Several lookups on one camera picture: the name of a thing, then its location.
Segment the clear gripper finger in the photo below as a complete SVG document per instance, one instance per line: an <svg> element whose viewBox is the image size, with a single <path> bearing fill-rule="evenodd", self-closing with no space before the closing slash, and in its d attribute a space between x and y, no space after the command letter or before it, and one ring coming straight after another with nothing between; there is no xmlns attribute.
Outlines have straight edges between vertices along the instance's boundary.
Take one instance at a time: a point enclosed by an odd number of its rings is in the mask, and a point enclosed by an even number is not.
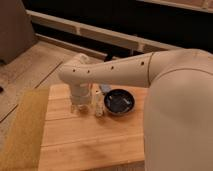
<svg viewBox="0 0 213 171"><path fill-rule="evenodd" d="M70 105L70 112L71 112L71 113L75 113L76 111L77 111L77 105L71 104L71 105Z"/></svg>
<svg viewBox="0 0 213 171"><path fill-rule="evenodd" d="M89 111L92 110L92 105L91 104L86 104L86 105L84 105L84 109L85 109L86 112L89 112Z"/></svg>

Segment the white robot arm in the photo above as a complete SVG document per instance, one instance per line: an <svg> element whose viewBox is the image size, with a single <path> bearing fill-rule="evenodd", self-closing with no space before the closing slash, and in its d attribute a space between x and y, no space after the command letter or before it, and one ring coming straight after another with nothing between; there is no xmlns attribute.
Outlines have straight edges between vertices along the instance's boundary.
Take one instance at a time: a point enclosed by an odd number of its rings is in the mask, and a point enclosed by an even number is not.
<svg viewBox="0 0 213 171"><path fill-rule="evenodd" d="M146 87L146 171L213 171L213 54L200 49L151 52L91 64L78 54L60 79L75 105L88 104L91 83Z"/></svg>

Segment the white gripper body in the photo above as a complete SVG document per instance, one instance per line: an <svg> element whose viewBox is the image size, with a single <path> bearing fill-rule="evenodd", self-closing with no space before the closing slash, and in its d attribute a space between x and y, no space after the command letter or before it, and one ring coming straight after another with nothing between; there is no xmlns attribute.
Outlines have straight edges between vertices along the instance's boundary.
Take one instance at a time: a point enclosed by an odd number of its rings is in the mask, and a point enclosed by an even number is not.
<svg viewBox="0 0 213 171"><path fill-rule="evenodd" d="M73 105L86 105L91 102L91 88L89 84L70 85L70 98Z"/></svg>

